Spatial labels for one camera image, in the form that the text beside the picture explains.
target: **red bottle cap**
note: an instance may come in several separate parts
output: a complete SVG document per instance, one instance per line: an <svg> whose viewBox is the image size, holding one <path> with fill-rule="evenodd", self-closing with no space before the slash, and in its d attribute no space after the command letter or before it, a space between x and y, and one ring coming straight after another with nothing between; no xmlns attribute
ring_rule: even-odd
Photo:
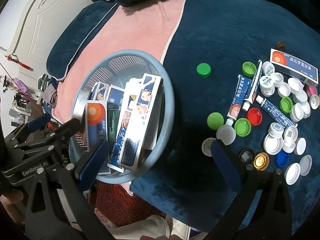
<svg viewBox="0 0 320 240"><path fill-rule="evenodd" d="M257 108L251 108L247 112L247 119L252 125L258 125L262 122L262 113L259 109Z"/></svg>

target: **dark blue velvet blanket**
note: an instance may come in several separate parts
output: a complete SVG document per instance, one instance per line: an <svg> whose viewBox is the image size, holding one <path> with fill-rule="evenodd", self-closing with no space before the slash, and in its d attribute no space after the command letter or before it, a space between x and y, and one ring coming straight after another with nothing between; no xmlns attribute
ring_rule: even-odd
<svg viewBox="0 0 320 240"><path fill-rule="evenodd" d="M317 66L320 62L320 34L286 9L265 0L186 0L180 26L164 60L174 87L175 119L166 151L143 177L133 181L134 193L178 220L210 231L235 197L228 189L212 158L201 151L202 142L215 137L207 127L212 112L226 115L242 63L266 61L270 48L282 41L286 52ZM199 63L212 67L203 78L196 72ZM269 100L279 104L277 93ZM231 150L263 151L263 139L273 122L262 111L263 121L244 138L237 137ZM299 122L299 137L307 141L305 154L313 164L310 173L288 186L292 204L293 231L304 222L320 196L320 111ZM290 162L301 156L290 154ZM268 171L276 167L270 156ZM243 225L247 225L258 195Z"/></svg>

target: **red cord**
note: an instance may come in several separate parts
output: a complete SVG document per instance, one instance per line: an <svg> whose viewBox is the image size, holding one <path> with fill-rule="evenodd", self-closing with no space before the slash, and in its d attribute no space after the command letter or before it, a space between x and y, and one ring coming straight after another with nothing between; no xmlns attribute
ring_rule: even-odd
<svg viewBox="0 0 320 240"><path fill-rule="evenodd" d="M11 78L11 80L13 81L13 83L15 83L15 81L13 80L13 78L9 75L9 73L7 72L7 70L4 68L4 66L0 63L0 65L2 66L2 68L4 69L4 71L7 73L7 75ZM22 92L22 94L29 99L30 103L35 107L35 109L38 111L38 113L40 115L43 115L44 113L41 113L40 110L37 108L37 106L32 102L32 100L24 93ZM53 125L51 124L51 122L48 123L48 125L52 128L52 130L55 130L55 128L53 127Z"/></svg>

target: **blue pillow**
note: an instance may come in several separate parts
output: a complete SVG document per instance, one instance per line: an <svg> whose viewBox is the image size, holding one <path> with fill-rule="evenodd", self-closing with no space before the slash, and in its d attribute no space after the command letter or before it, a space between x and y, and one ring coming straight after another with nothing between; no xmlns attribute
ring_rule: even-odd
<svg viewBox="0 0 320 240"><path fill-rule="evenodd" d="M85 7L53 46L47 59L48 73L58 81L64 80L82 50L101 30L117 8L117 3L106 1L97 1Z"/></svg>

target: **blue bottle cap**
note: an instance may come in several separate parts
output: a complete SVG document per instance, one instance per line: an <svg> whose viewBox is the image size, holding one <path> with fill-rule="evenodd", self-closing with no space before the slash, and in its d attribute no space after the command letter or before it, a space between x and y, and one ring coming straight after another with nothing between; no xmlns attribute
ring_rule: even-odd
<svg viewBox="0 0 320 240"><path fill-rule="evenodd" d="M284 167L289 163L289 158L290 155L289 153L286 153L284 150L281 150L277 155L276 155L276 164L279 167Z"/></svg>

